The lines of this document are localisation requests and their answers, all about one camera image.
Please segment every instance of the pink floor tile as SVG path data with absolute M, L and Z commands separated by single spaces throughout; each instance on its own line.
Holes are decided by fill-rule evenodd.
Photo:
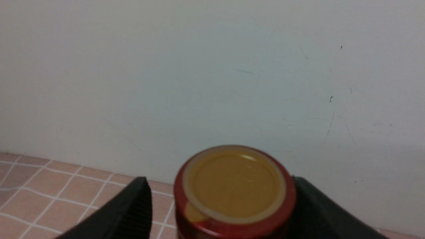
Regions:
M 31 165 L 46 165 L 50 160 L 24 156 L 18 160 L 18 163 L 26 163 Z
M 7 172 L 9 172 L 9 169 L 11 167 L 12 167 L 11 164 L 0 162 L 0 185 L 1 185 L 1 182 L 3 181 L 4 177 L 7 175 Z
M 134 177 L 125 176 L 125 175 L 121 175 L 121 174 L 114 174 L 109 181 L 111 181 L 111 182 L 117 182 L 117 183 L 122 183 L 122 184 L 126 184 L 127 185 L 133 179 L 134 179 Z
M 15 162 L 15 160 L 19 157 L 19 155 L 0 153 L 0 161 Z
M 81 221 L 84 221 L 86 218 L 90 217 L 96 211 L 97 211 L 96 209 L 89 208 L 87 213 L 84 215 L 84 217 L 81 218 Z
M 47 166 L 47 168 L 60 170 L 68 173 L 75 173 L 77 169 L 80 168 L 80 166 L 65 162 L 53 161 Z
M 24 185 L 39 168 L 15 165 L 0 188 L 16 188 Z
M 160 230 L 161 230 L 161 225 L 152 224 L 152 228 L 150 229 L 149 239 L 156 239 Z
M 155 182 L 155 181 L 148 181 L 149 186 L 152 190 L 167 193 L 167 194 L 173 194 L 173 186 L 171 184 L 166 184 L 162 182 Z
M 17 189 L 0 191 L 0 208 L 9 200 L 15 193 Z
M 173 198 L 162 194 L 152 194 L 152 218 L 157 222 L 164 222 Z
M 43 169 L 27 184 L 27 187 L 50 196 L 56 196 L 70 178 L 69 174 Z
M 0 238 L 18 239 L 28 228 L 28 225 L 0 215 Z
M 51 232 L 41 228 L 31 228 L 23 239 L 53 239 L 59 236 L 55 232 Z
M 168 217 L 167 224 L 172 226 L 176 225 L 176 206 L 175 205 L 173 206 L 173 211 Z
M 50 198 L 21 190 L 0 212 L 33 222 L 51 201 Z
M 115 195 L 121 192 L 124 189 L 124 186 L 107 183 L 103 188 L 102 192 L 97 197 L 96 201 L 93 203 L 95 207 L 101 207 L 109 200 L 111 200 Z
M 108 177 L 112 174 L 110 172 L 105 172 L 102 170 L 97 170 L 97 169 L 93 169 L 93 168 L 82 168 L 79 172 L 79 175 L 84 175 L 84 176 L 88 176 L 88 177 L 92 177 L 92 178 L 97 178 L 97 179 L 103 179 L 106 180 L 108 179 Z
M 86 207 L 70 202 L 55 201 L 44 215 L 37 221 L 37 225 L 66 231 L 77 224 Z
M 400 234 L 388 230 L 380 230 L 382 235 L 388 237 L 389 239 L 419 239 L 417 236 L 410 236 L 405 234 Z
M 174 228 L 164 227 L 162 231 L 161 237 L 159 239 L 176 239 L 177 238 L 177 230 Z
M 59 197 L 76 202 L 90 204 L 99 192 L 102 185 L 103 182 L 75 176 Z

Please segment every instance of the tiled floor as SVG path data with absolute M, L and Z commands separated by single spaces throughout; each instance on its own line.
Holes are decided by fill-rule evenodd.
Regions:
M 132 179 L 53 160 L 0 154 L 0 239 L 52 239 L 102 207 Z M 150 239 L 175 239 L 173 187 L 149 184 Z M 418 239 L 381 233 L 391 239 Z

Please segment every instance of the red jar lid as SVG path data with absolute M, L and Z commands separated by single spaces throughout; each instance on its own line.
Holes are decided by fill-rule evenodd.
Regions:
M 269 235 L 287 222 L 296 198 L 279 162 L 239 145 L 190 158 L 176 177 L 174 194 L 177 209 L 196 229 L 229 239 Z

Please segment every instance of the yellow lid insert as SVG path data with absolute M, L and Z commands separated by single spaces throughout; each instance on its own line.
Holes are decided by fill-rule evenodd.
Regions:
M 269 217 L 286 192 L 277 165 L 266 155 L 242 146 L 201 152 L 185 168 L 183 189 L 203 214 L 233 224 Z

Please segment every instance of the white grout line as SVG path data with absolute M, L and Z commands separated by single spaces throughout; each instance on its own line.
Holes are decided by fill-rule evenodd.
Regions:
M 80 171 L 82 169 L 82 166 L 80 166 L 79 169 L 77 169 L 77 171 L 75 171 L 74 175 L 72 175 L 68 182 L 65 183 L 65 186 L 63 186 L 63 188 L 58 192 L 58 194 L 56 194 L 56 197 L 53 198 L 53 200 L 49 203 L 49 205 L 47 205 L 47 207 L 44 209 L 44 211 L 42 213 L 40 213 L 40 215 L 38 215 L 38 217 L 31 223 L 31 226 L 29 226 L 27 228 L 27 230 L 19 237 L 19 239 L 24 238 L 24 236 L 29 232 L 29 230 L 31 229 L 31 227 L 33 227 L 37 221 L 44 215 L 44 213 L 47 212 L 47 210 L 53 205 L 53 203 L 59 198 L 60 194 L 65 191 L 65 189 L 68 187 L 69 183 L 71 182 L 71 180 L 74 178 L 74 176 L 78 173 L 78 171 Z
M 5 177 L 4 177 L 4 179 L 8 176 L 8 174 L 10 173 L 10 171 L 12 170 L 12 168 L 13 168 L 13 166 L 14 165 L 22 165 L 22 166 L 28 166 L 28 167 L 34 167 L 34 168 L 40 168 L 31 178 L 29 178 L 28 179 L 28 181 L 22 186 L 22 187 L 15 187 L 15 188 L 0 188 L 0 191 L 10 191 L 10 190 L 15 190 L 15 189 L 17 189 L 17 191 L 15 192 L 15 194 L 14 195 L 12 195 L 12 197 L 11 198 L 9 198 L 9 200 L 8 201 L 6 201 L 6 203 L 5 204 L 3 204 L 3 206 L 2 207 L 0 207 L 0 210 L 3 208 L 3 207 L 5 207 L 6 206 L 6 204 L 8 204 L 11 200 L 12 200 L 12 198 L 14 198 L 18 193 L 19 193 L 19 191 L 21 191 L 22 189 L 24 189 L 24 190 L 28 190 L 28 191 L 30 191 L 30 192 L 33 192 L 33 193 L 35 193 L 35 194 L 38 194 L 38 195 L 40 195 L 40 196 L 45 196 L 45 197 L 47 197 L 47 198 L 50 198 L 50 199 L 52 199 L 52 201 L 51 201 L 51 203 L 48 205 L 48 207 L 44 210 L 44 212 L 42 212 L 42 214 L 44 214 L 47 210 L 48 210 L 48 208 L 51 206 L 51 204 L 53 204 L 53 202 L 54 201 L 64 201 L 64 202 L 69 202 L 69 203 L 73 203 L 73 204 L 77 204 L 77 205 L 81 205 L 81 206 L 85 206 L 85 207 L 88 207 L 86 210 L 88 210 L 89 208 L 92 208 L 92 209 L 95 209 L 95 210 L 98 210 L 99 209 L 99 207 L 95 207 L 95 206 L 93 206 L 92 204 L 90 204 L 90 205 L 87 205 L 87 204 L 84 204 L 84 203 L 80 203 L 80 202 L 76 202 L 76 201 L 72 201 L 72 200 L 68 200 L 68 199 L 63 199 L 63 198 L 59 198 L 59 196 L 60 196 L 60 194 L 64 191 L 64 189 L 66 188 L 66 186 L 69 184 L 69 182 L 71 181 L 71 179 L 74 177 L 74 176 L 79 176 L 79 177 L 83 177 L 83 178 L 87 178 L 87 179 L 92 179 L 92 180 L 95 180 L 95 181 L 99 181 L 99 182 L 104 182 L 104 185 L 102 186 L 102 188 L 101 188 L 101 190 L 98 192 L 98 194 L 100 194 L 101 193 L 101 191 L 103 190 L 103 188 L 104 188 L 104 186 L 107 184 L 107 183 L 110 183 L 110 184 L 115 184 L 115 185 L 119 185 L 119 186 L 124 186 L 124 187 L 126 187 L 127 186 L 127 184 L 123 184 L 123 183 L 118 183 L 118 182 L 112 182 L 112 181 L 110 181 L 110 179 L 111 179 L 111 177 L 114 175 L 114 174 L 111 174 L 110 176 L 109 176 L 109 178 L 108 179 L 106 179 L 106 180 L 103 180 L 103 179 L 98 179 L 98 178 L 93 178 L 93 177 L 89 177 L 89 176 L 84 176 L 84 175 L 79 175 L 78 174 L 78 172 L 81 170 L 81 168 L 83 168 L 82 166 L 80 167 L 80 168 L 78 168 L 78 170 L 75 172 L 75 173 L 69 173 L 69 172 L 66 172 L 66 171 L 61 171 L 61 170 L 56 170 L 56 169 L 52 169 L 52 168 L 48 168 L 47 166 L 51 163 L 51 162 L 53 162 L 53 160 L 51 160 L 51 161 L 49 161 L 46 165 L 44 165 L 44 166 L 40 166 L 40 165 L 30 165 L 30 164 L 24 164 L 24 163 L 17 163 L 17 161 L 20 159 L 20 158 L 22 158 L 23 156 L 19 156 L 16 160 L 15 160 L 15 162 L 6 162 L 6 161 L 0 161 L 1 163 L 7 163 L 7 164 L 12 164 L 12 167 L 9 169 L 9 172 L 5 175 Z M 65 184 L 65 186 L 64 186 L 64 188 L 62 188 L 62 190 L 58 193 L 58 195 L 55 197 L 55 196 L 50 196 L 50 195 L 47 195 L 47 194 L 44 194 L 44 193 L 41 193 L 41 192 L 38 192 L 38 191 L 36 191 L 36 190 L 34 190 L 34 189 L 31 189 L 31 188 L 27 188 L 27 187 L 25 187 L 39 172 L 41 172 L 41 170 L 43 170 L 43 169 L 46 169 L 46 170 L 49 170 L 49 171 L 52 171 L 52 172 L 58 172 L 58 173 L 63 173 L 63 174 L 68 174 L 68 175 L 71 175 L 72 177 L 68 180 L 68 182 Z M 163 192 L 159 192 L 159 191 L 155 191 L 155 190 L 151 190 L 151 192 L 152 193 L 156 193 L 156 194 L 162 194 L 162 195 L 166 195 L 166 196 L 171 196 L 171 197 L 174 197 L 174 195 L 172 195 L 172 194 L 169 194 L 169 193 L 163 193 Z M 160 230 L 160 233 L 162 234 L 162 231 L 164 230 L 164 227 L 167 227 L 167 228 L 174 228 L 174 229 L 176 229 L 176 226 L 173 226 L 173 225 L 170 225 L 170 224 L 167 224 L 167 220 L 168 220 L 168 218 L 170 217 L 170 215 L 171 215 L 171 213 L 172 213 L 172 211 L 173 211 L 173 207 L 174 207 L 174 200 L 173 200 L 173 202 L 172 202 L 172 204 L 171 204 L 171 206 L 170 206 L 170 209 L 169 209 L 169 211 L 168 211 L 168 213 L 167 213 L 167 216 L 166 216 L 166 218 L 165 218 L 165 220 L 164 220 L 164 222 L 157 222 L 157 221 L 152 221 L 152 223 L 154 223 L 154 224 L 158 224 L 158 225 L 161 225 L 161 230 Z M 51 228 L 48 228 L 48 227 L 45 227 L 45 226 L 41 226 L 41 225 L 37 225 L 37 224 L 35 224 L 36 223 L 36 221 L 39 219 L 39 218 L 37 218 L 36 219 L 36 221 L 34 222 L 34 223 L 30 223 L 30 222 L 27 222 L 27 221 L 25 221 L 25 220 L 22 220 L 22 219 L 20 219 L 20 218 L 18 218 L 18 217 L 15 217 L 15 216 L 11 216 L 11 215 L 8 215 L 8 214 L 5 214 L 5 213 L 0 213 L 0 215 L 3 215 L 3 216 L 6 216 L 6 217 L 9 217 L 9 218 L 11 218 L 11 219 L 14 219 L 14 220 L 17 220 L 17 221 L 19 221 L 19 222 L 22 222 L 22 223 L 24 223 L 24 224 L 27 224 L 27 225 L 30 225 L 30 227 L 27 229 L 27 231 L 26 232 L 24 232 L 24 234 L 22 234 L 22 236 L 21 236 L 21 238 L 23 238 L 24 236 L 25 236 L 25 234 L 31 229 L 31 227 L 36 227 L 36 228 L 41 228 L 41 229 L 45 229 L 45 230 L 48 230 L 48 231 L 51 231 L 51 232 L 55 232 L 55 233 L 58 233 L 58 234 L 61 234 L 62 232 L 60 232 L 60 231 L 58 231 L 58 230 L 55 230 L 55 229 L 51 229 Z
M 34 173 L 33 176 L 31 176 L 26 183 L 24 183 L 24 185 L 22 185 L 22 188 L 25 187 L 33 178 L 35 178 L 35 176 L 38 175 L 39 172 L 41 172 L 41 170 L 43 170 L 43 168 L 46 168 L 47 165 L 49 165 L 49 163 L 53 162 L 52 160 L 49 161 L 46 165 L 44 165 L 43 167 L 41 167 L 39 170 L 37 170 L 37 172 Z M 3 206 L 0 207 L 0 210 L 2 210 L 22 189 L 18 189 L 4 204 Z
M 162 195 L 166 195 L 166 196 L 172 196 L 174 197 L 174 195 L 169 194 L 169 193 L 163 193 L 163 192 L 159 192 L 159 191 L 155 191 L 155 190 L 151 190 L 152 193 L 156 193 L 156 194 L 162 194 Z
M 79 223 L 84 216 L 86 215 L 86 213 L 88 212 L 88 210 L 91 208 L 91 206 L 93 206 L 93 203 L 96 201 L 96 199 L 99 197 L 99 195 L 101 194 L 101 192 L 103 191 L 103 189 L 105 188 L 106 184 L 109 182 L 109 180 L 112 178 L 114 174 L 109 175 L 108 179 L 106 179 L 106 181 L 103 183 L 102 187 L 100 188 L 99 192 L 97 192 L 96 196 L 93 198 L 93 200 L 91 201 L 90 205 L 85 209 L 84 213 L 81 215 L 81 217 L 78 219 L 77 223 Z
M 170 217 L 171 212 L 173 211 L 173 207 L 174 207 L 174 200 L 171 203 L 170 208 L 168 209 L 167 216 L 164 219 L 163 225 L 161 226 L 161 229 L 159 230 L 159 233 L 158 233 L 158 236 L 156 237 L 156 239 L 159 239 L 161 237 L 162 231 L 164 230 L 164 225 L 167 224 L 168 218 Z
M 7 176 L 9 176 L 10 172 L 12 172 L 13 167 L 18 163 L 18 160 L 22 158 L 22 156 L 19 156 L 15 162 L 9 162 L 12 163 L 12 166 L 10 167 L 10 169 L 7 171 L 6 175 L 4 176 L 4 178 L 1 180 L 0 182 L 0 186 L 3 184 L 3 182 L 6 180 Z
M 47 169 L 47 170 L 49 170 L 49 171 L 52 171 L 52 172 L 57 172 L 57 173 L 63 173 L 63 174 L 73 175 L 73 173 L 69 173 L 69 172 L 65 172 L 65 171 L 61 171 L 61 170 L 57 170 L 57 169 L 51 169 L 51 168 L 46 168 L 46 169 Z M 97 179 L 97 178 L 93 178 L 93 177 L 89 177 L 89 176 L 85 176 L 85 175 L 77 174 L 76 176 L 78 176 L 78 177 L 83 177 L 83 178 L 87 178 L 87 179 L 92 179 L 92 180 L 99 181 L 99 182 L 106 182 L 106 180 L 103 180 L 103 179 Z M 119 182 L 107 181 L 107 183 L 115 184 L 115 185 L 119 185 L 119 186 L 124 186 L 124 187 L 126 187 L 126 186 L 127 186 L 127 184 L 123 184 L 123 183 L 119 183 Z M 151 190 L 151 192 L 152 192 L 152 193 L 156 193 L 156 194 L 162 194 L 162 195 L 166 195 L 166 196 L 172 196 L 172 197 L 174 197 L 174 195 L 172 195 L 172 194 L 169 194 L 169 193 L 163 193 L 163 192 L 160 192 L 160 191 Z
M 157 225 L 161 225 L 161 226 L 164 226 L 164 227 L 167 227 L 167 228 L 174 228 L 174 229 L 177 228 L 176 226 L 173 226 L 173 225 L 170 225 L 170 224 L 164 224 L 162 222 L 152 221 L 152 223 L 157 224 Z
M 8 218 L 13 219 L 13 220 L 16 220 L 18 222 L 21 222 L 21 223 L 26 224 L 26 225 L 28 225 L 28 226 L 31 227 L 31 223 L 30 222 L 27 222 L 25 220 L 22 220 L 19 217 L 15 217 L 15 216 L 12 216 L 12 215 L 9 215 L 9 214 L 6 214 L 6 213 L 0 213 L 0 215 L 5 216 L 5 217 L 8 217 Z M 51 228 L 48 228 L 48 227 L 44 227 L 44 226 L 40 226 L 40 225 L 34 225 L 34 227 L 45 229 L 45 230 L 48 230 L 48 231 L 51 231 L 51 232 L 54 232 L 54 233 L 62 234 L 61 231 L 58 231 L 58 230 L 55 230 L 55 229 L 51 229 Z
M 41 168 L 41 167 L 43 167 L 43 165 L 34 165 L 34 164 L 27 164 L 27 163 L 21 163 L 21 162 L 0 161 L 0 163 L 22 165 L 22 166 L 28 166 L 28 167 L 33 167 L 33 168 Z

